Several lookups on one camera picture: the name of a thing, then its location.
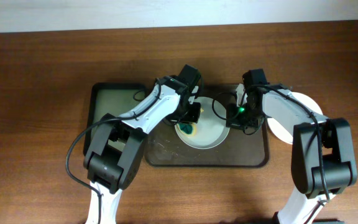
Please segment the grey plate with red stain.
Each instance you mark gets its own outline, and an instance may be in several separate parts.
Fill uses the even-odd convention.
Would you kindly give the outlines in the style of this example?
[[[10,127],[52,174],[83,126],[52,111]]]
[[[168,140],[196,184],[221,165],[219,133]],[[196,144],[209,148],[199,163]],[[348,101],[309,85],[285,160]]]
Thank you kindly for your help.
[[[201,114],[196,124],[196,134],[194,136],[186,136],[182,134],[175,125],[175,131],[178,137],[187,145],[196,149],[211,149],[221,144],[227,135],[230,128],[226,127],[226,122],[218,118],[212,109],[212,98],[205,96],[199,97],[195,100],[201,103]]]

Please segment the yellow green sponge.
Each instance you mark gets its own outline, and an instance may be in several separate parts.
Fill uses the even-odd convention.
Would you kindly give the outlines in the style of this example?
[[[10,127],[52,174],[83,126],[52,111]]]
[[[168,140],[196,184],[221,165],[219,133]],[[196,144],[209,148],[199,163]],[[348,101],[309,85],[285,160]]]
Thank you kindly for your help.
[[[194,136],[196,134],[195,123],[179,123],[178,128],[180,132],[186,136]]]

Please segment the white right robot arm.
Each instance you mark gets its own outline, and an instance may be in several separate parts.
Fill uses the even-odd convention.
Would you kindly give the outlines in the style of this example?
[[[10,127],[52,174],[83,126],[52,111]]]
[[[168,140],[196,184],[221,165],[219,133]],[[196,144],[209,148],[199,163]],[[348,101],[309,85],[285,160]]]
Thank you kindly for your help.
[[[315,113],[284,85],[270,84],[262,69],[245,72],[236,93],[237,103],[226,110],[227,127],[253,135],[264,119],[273,118],[293,136],[295,188],[272,223],[313,223],[331,199],[357,181],[350,124]]]

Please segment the cream white plate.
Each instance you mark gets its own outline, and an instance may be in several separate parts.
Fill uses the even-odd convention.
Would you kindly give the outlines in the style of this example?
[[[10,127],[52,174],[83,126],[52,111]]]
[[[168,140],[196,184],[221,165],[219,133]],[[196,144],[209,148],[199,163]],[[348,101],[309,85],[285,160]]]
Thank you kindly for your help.
[[[303,103],[306,107],[308,107],[308,109],[314,114],[323,113],[317,102],[315,102],[315,100],[309,96],[298,92],[292,92],[292,96],[300,103]],[[301,123],[302,121],[299,118],[295,118],[290,115],[284,116],[284,118],[280,118],[279,121],[277,121],[275,118],[267,118],[267,124],[271,132],[277,138],[279,138],[279,140],[287,144],[293,144],[293,127],[294,125]]]

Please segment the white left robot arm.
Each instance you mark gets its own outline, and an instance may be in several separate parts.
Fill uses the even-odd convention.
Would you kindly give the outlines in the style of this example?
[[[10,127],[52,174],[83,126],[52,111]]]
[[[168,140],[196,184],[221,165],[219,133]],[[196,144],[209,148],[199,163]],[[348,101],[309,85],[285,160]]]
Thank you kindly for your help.
[[[106,114],[92,125],[83,162],[92,190],[87,223],[115,223],[121,194],[139,170],[143,143],[159,122],[198,121],[201,105],[194,99],[202,90],[199,83],[200,72],[185,65],[179,75],[156,80],[150,95],[133,109],[118,117]]]

